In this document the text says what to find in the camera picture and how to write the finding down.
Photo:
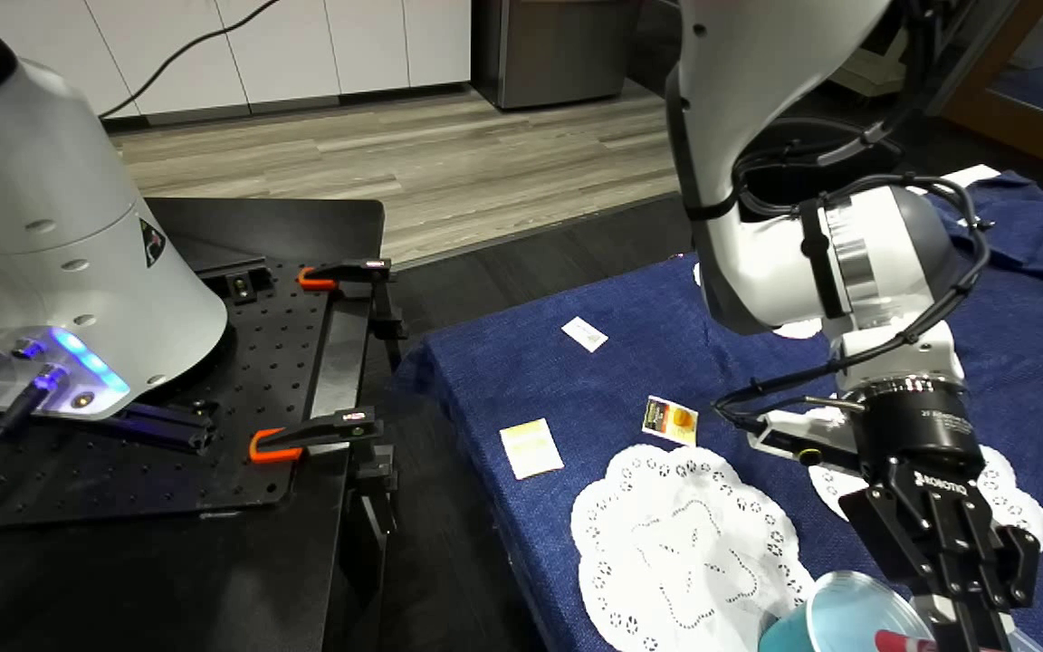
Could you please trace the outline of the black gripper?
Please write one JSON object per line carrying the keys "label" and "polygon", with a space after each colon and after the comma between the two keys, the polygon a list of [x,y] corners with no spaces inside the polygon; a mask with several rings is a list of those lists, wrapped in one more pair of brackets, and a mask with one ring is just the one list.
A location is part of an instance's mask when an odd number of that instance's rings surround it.
{"label": "black gripper", "polygon": [[977,476],[986,455],[964,388],[939,376],[875,379],[849,417],[864,488],[840,509],[888,579],[909,587],[939,652],[981,652],[981,604],[1035,597],[1039,545],[999,527]]}

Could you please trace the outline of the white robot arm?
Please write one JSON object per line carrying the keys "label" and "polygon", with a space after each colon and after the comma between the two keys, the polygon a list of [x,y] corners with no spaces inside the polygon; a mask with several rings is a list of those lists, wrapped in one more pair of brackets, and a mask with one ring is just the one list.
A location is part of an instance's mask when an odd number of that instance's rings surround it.
{"label": "white robot arm", "polygon": [[[682,0],[665,123],[717,324],[814,324],[835,395],[790,412],[802,372],[717,402],[748,447],[864,487],[845,499],[878,573],[911,591],[941,652],[1014,652],[1005,615],[1035,593],[1039,545],[990,516],[947,314],[986,266],[961,262],[941,213],[970,193],[857,161],[888,121],[833,148],[779,148],[772,123],[833,76],[884,13],[935,62],[935,0]],[[118,168],[100,121],[56,73],[0,35],[0,412],[109,420],[198,367],[227,307],[182,262]]]}

